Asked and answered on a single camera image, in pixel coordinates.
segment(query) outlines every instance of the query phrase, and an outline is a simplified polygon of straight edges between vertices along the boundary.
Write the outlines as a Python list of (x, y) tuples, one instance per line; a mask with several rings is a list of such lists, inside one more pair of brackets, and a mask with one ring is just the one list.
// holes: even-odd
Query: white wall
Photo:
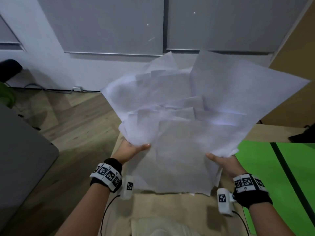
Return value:
[[(50, 89), (100, 90), (126, 73), (137, 73), (151, 57), (66, 54), (37, 0), (0, 0), (0, 14), (22, 43), (24, 51), (0, 50), (0, 61), (17, 60), (30, 75), (19, 74), (8, 83), (24, 87), (35, 82)], [(195, 54), (175, 54), (180, 68), (192, 66)], [(244, 56), (269, 66), (271, 56)]]

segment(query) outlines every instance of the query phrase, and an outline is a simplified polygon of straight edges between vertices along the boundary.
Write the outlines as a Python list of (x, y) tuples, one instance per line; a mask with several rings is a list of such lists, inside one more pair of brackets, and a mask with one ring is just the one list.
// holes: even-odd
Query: wooden panel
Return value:
[[(270, 68), (315, 80), (315, 2), (278, 53)], [(270, 125), (303, 127), (315, 122), (315, 82), (279, 105), (262, 122)]]

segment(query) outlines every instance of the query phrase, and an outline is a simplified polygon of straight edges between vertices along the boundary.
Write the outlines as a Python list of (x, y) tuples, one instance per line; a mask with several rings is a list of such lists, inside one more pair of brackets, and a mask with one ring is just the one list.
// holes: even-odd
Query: wooden table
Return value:
[[(256, 124), (245, 140), (259, 142), (289, 142), (288, 137), (300, 134), (303, 128)], [(113, 152), (122, 141), (120, 134)], [(231, 192), (234, 184), (222, 174), (219, 187)], [(236, 211), (245, 219), (242, 206), (235, 203)], [(203, 194), (134, 194), (130, 200), (115, 199), (106, 212), (102, 235), (131, 235), (131, 219), (159, 216), (170, 218), (189, 226), (201, 235), (247, 235), (238, 217), (226, 217), (219, 213), (216, 192), (210, 197)]]

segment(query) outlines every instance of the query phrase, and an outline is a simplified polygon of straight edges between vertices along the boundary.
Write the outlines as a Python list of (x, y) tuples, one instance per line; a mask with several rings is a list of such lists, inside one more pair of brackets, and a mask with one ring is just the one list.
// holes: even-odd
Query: power outlet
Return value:
[(74, 86), (72, 88), (73, 91), (77, 91), (77, 92), (83, 92), (82, 87), (81, 86)]

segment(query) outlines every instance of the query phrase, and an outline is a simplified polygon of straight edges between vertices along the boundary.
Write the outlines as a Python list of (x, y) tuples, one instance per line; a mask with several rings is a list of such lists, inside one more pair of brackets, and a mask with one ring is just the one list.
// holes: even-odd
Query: black cable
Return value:
[(100, 226), (100, 236), (102, 236), (102, 228), (103, 228), (103, 221), (104, 221), (105, 213), (106, 213), (108, 207), (111, 205), (111, 203), (112, 203), (112, 202), (114, 201), (114, 199), (116, 199), (117, 197), (120, 197), (120, 194), (119, 194), (119, 195), (116, 195), (116, 196), (112, 199), (112, 201), (109, 202), (108, 206), (107, 206), (106, 209), (105, 209), (105, 212), (104, 212), (104, 215), (103, 215), (103, 218), (102, 218), (102, 224), (101, 224), (101, 226)]
[(246, 224), (245, 224), (244, 220), (242, 219), (242, 217), (238, 214), (238, 212), (236, 212), (236, 211), (234, 211), (234, 210), (232, 210), (232, 212), (233, 212), (234, 214), (237, 214), (238, 217), (242, 220), (242, 222), (243, 222), (243, 224), (244, 224), (244, 226), (245, 226), (245, 228), (246, 228), (247, 235), (250, 236), (250, 233), (248, 232), (247, 227), (246, 227)]

